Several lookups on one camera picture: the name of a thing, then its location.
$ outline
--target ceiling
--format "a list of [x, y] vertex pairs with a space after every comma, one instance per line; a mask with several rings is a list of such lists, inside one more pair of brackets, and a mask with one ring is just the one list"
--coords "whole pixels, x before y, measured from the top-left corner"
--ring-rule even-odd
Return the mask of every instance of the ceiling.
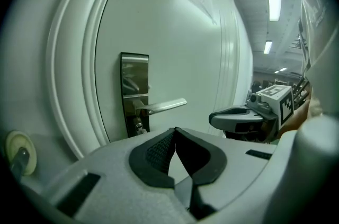
[[[301, 74], [302, 51], [292, 44], [298, 35], [301, 0], [282, 0], [280, 19], [276, 22], [269, 21], [269, 0], [235, 0], [235, 3], [251, 42], [254, 70], [274, 73], [287, 68], [279, 75]], [[266, 40], [273, 41], [268, 55], [264, 54]]]

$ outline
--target door handle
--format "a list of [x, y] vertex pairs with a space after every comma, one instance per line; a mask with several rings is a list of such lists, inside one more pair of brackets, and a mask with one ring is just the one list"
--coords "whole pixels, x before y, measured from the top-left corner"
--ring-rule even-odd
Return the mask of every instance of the door handle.
[[148, 55], [120, 53], [121, 98], [128, 137], [149, 132], [150, 115], [187, 104], [183, 98], [148, 104], [148, 62]]
[[156, 113], [164, 112], [169, 109], [177, 108], [185, 104], [187, 104], [187, 101], [184, 98], [148, 105], [144, 105], [141, 100], [133, 101], [133, 106], [135, 108], [137, 117], [139, 117], [140, 115], [144, 117], [150, 116]]

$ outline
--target white door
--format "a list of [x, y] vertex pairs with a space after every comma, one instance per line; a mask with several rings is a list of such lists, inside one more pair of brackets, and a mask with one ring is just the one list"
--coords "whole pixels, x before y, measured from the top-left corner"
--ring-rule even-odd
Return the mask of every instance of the white door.
[[209, 132], [209, 114], [222, 103], [232, 104], [235, 94], [238, 32], [232, 8], [232, 0], [211, 0], [207, 9], [193, 0], [108, 0], [97, 37], [95, 74], [111, 142], [127, 137], [120, 52], [149, 55], [150, 104], [177, 98], [188, 102], [151, 115], [151, 131], [182, 127]]

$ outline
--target metal door handle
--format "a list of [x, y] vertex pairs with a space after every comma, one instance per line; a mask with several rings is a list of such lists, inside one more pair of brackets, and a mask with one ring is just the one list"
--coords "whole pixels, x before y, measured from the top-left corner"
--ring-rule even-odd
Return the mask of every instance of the metal door handle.
[[176, 100], [162, 102], [162, 103], [155, 103], [144, 105], [141, 100], [134, 100], [133, 105], [136, 110], [136, 116], [139, 117], [140, 114], [144, 117], [150, 116], [156, 113], [160, 113], [169, 109], [173, 109], [182, 105], [187, 104], [187, 101], [184, 98], [179, 98]]
[[122, 88], [124, 92], [139, 94], [139, 87], [131, 78], [127, 77], [122, 78]]

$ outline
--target round button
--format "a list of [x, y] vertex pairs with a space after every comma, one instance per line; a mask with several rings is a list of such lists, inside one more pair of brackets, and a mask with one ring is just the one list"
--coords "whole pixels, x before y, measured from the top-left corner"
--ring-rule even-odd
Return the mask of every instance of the round button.
[[256, 101], [256, 95], [251, 95], [250, 101], [254, 103]]

